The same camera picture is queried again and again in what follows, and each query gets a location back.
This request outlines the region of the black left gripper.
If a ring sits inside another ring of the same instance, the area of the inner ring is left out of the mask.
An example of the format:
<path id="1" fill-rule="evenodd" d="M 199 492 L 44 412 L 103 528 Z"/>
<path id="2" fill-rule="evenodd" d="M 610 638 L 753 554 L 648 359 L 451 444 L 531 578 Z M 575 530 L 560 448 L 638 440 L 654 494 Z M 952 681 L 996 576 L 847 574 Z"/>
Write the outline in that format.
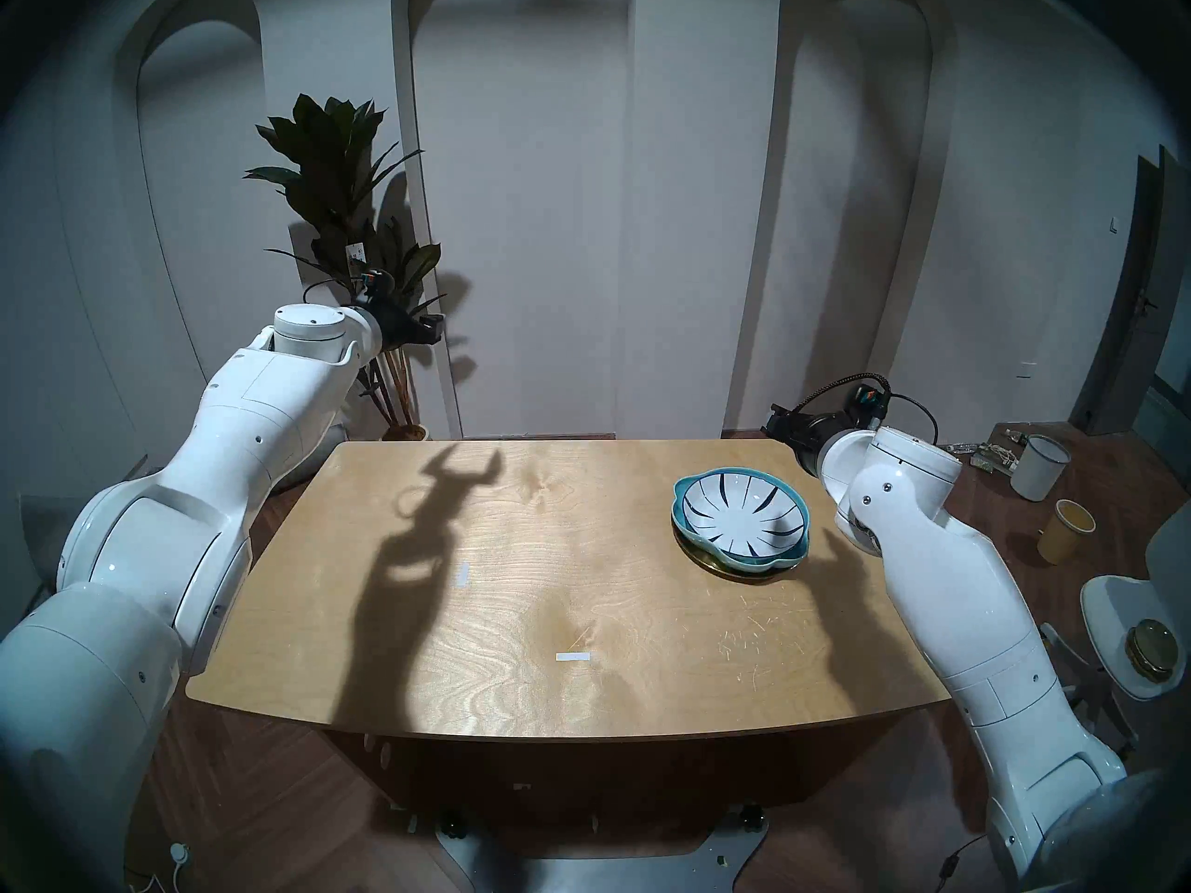
<path id="1" fill-rule="evenodd" d="M 381 348 L 399 349 L 419 342 L 439 342 L 445 331 L 444 314 L 419 314 L 404 310 L 395 279 L 384 269 L 364 268 L 358 275 L 358 310 L 370 314 L 381 330 Z"/>

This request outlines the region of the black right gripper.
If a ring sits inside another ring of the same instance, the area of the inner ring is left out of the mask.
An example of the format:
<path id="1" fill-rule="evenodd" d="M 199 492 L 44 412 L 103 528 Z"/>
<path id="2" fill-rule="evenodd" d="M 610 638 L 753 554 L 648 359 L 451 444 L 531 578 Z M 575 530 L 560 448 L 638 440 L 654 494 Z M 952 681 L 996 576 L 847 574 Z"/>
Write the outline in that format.
<path id="1" fill-rule="evenodd" d="M 803 470 L 818 479 L 823 452 L 837 436 L 852 432 L 852 418 L 844 411 L 809 413 L 772 404 L 761 432 L 788 447 Z"/>

